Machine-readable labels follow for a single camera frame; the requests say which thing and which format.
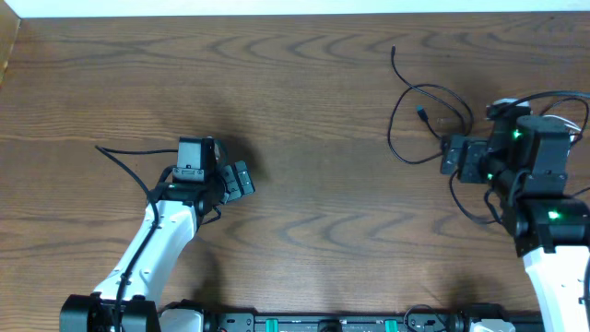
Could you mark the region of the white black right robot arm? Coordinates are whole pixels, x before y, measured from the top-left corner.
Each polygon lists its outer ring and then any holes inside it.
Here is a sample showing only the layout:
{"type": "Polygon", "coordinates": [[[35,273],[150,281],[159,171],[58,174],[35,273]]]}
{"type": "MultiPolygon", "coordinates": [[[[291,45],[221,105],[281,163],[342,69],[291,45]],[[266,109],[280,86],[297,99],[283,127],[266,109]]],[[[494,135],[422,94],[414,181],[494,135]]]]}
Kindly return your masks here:
{"type": "Polygon", "coordinates": [[[499,198],[492,219],[513,238],[547,331],[589,328],[589,207],[564,192],[570,145],[564,123],[537,115],[501,119],[487,138],[442,143],[443,174],[499,198]]]}

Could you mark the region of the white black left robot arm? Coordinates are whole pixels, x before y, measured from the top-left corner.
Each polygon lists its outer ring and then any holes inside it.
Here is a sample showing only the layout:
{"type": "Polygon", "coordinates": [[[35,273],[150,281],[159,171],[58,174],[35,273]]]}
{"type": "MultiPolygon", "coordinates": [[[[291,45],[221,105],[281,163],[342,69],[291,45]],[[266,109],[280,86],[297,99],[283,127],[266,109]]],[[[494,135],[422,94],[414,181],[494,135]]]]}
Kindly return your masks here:
{"type": "Polygon", "coordinates": [[[147,198],[136,236],[108,277],[89,295],[62,306],[62,331],[216,331],[214,314],[188,302],[158,305],[184,247],[214,222],[211,212],[254,193],[246,164],[228,162],[225,145],[211,137],[182,137],[175,164],[165,168],[147,198]]]}

